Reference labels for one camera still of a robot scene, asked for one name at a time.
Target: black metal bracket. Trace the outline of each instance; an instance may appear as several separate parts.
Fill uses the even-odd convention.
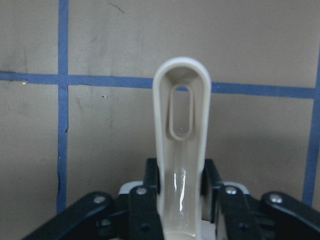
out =
[[[157,159],[149,158],[143,185],[116,199],[89,193],[23,240],[164,240],[157,212],[160,187]],[[205,160],[201,195],[216,240],[320,239],[320,213],[282,192],[257,200],[225,185],[211,159]]]

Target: screw head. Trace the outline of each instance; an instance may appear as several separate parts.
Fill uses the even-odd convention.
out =
[[[235,195],[237,194],[237,189],[234,186],[227,186],[225,192],[230,195]]]
[[[96,196],[95,199],[93,199],[95,204],[103,203],[106,200],[104,196]]]
[[[136,194],[139,194],[139,195],[145,195],[146,193],[147,193],[147,189],[145,189],[144,187],[139,187],[136,190]]]
[[[282,197],[280,195],[278,195],[278,194],[274,194],[273,193],[273,194],[270,195],[269,198],[270,198],[270,201],[275,203],[275,204],[281,204],[283,202]]]

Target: metal rivet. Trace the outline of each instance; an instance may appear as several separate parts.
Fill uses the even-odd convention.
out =
[[[270,201],[275,203],[275,204],[281,204],[282,203],[282,197],[279,196],[278,194],[271,194],[270,195]]]
[[[97,196],[93,201],[95,204],[100,204],[100,203],[103,203],[105,200],[106,198],[104,196]]]
[[[225,192],[230,195],[235,195],[237,194],[237,189],[234,186],[227,186]]]
[[[145,189],[144,187],[139,187],[137,190],[136,190],[136,193],[139,194],[139,195],[144,195],[147,193],[147,189]]]

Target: cream plastic part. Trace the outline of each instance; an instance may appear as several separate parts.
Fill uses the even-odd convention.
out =
[[[187,90],[183,132],[174,129],[175,91]],[[157,208],[166,240],[201,240],[201,174],[205,163],[211,80],[198,61],[165,62],[153,81],[156,156],[161,193]]]
[[[130,182],[127,182],[125,184],[123,184],[121,187],[120,187],[120,190],[119,190],[119,195],[120,194],[129,194],[130,193],[130,190],[137,187],[137,186],[141,186],[143,185],[144,182],[143,181],[130,181]]]

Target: blue tape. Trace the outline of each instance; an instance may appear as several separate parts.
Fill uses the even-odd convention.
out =
[[[313,99],[314,88],[294,87],[294,86],[272,86],[239,83],[212,83],[212,93],[217,94],[244,94],[265,97],[283,97],[297,99]]]
[[[59,214],[66,209],[67,202],[67,157],[68,157],[68,86],[58,86],[58,195],[56,211]]]
[[[59,78],[56,74],[30,74],[0,71],[1,80],[27,81],[29,84],[58,85]]]
[[[68,19],[69,1],[59,0],[58,16],[58,195],[56,212],[61,213],[67,206],[67,158],[68,158]]]
[[[69,0],[59,0],[58,16],[58,74],[68,74]]]
[[[68,85],[151,89],[152,78],[69,75]]]
[[[320,145],[320,53],[318,58],[317,76],[312,110],[312,120],[309,135],[309,145],[306,157],[302,201],[312,206],[316,185],[317,165]]]
[[[100,87],[123,87],[152,89],[152,78],[69,75],[68,85],[87,85]],[[313,99],[315,90],[308,87],[271,86],[239,83],[212,82],[212,93],[244,94],[266,97],[286,97],[298,99]]]

